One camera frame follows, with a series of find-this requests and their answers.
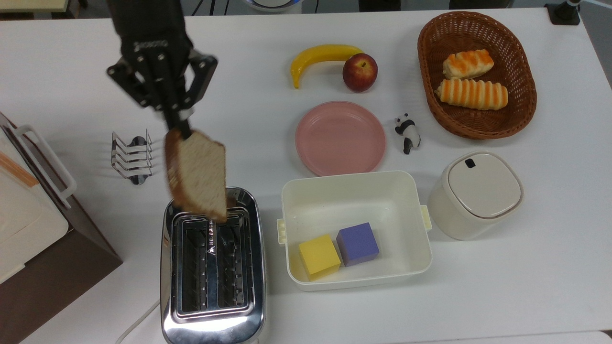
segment canister lid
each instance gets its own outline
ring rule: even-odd
[[[486,152],[469,155],[449,170],[449,187],[467,211],[483,219],[500,217],[518,205],[520,182],[499,157]]]

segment yellow banana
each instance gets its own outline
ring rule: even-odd
[[[293,86],[300,88],[300,76],[306,67],[323,61],[346,61],[355,54],[363,53],[358,47],[344,44],[324,44],[308,48],[299,53],[291,63]]]

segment apple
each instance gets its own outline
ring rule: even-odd
[[[374,84],[378,75],[378,65],[368,54],[355,54],[345,62],[342,78],[353,92],[364,92]]]

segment slice of bread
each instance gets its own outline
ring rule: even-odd
[[[225,223],[225,146],[196,130],[183,140],[175,128],[166,135],[165,155],[173,204]]]

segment chrome toaster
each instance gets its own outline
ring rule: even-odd
[[[246,190],[226,193],[234,204],[224,224],[172,203],[166,208],[160,300],[168,343],[252,343],[263,331],[266,271],[257,204]]]

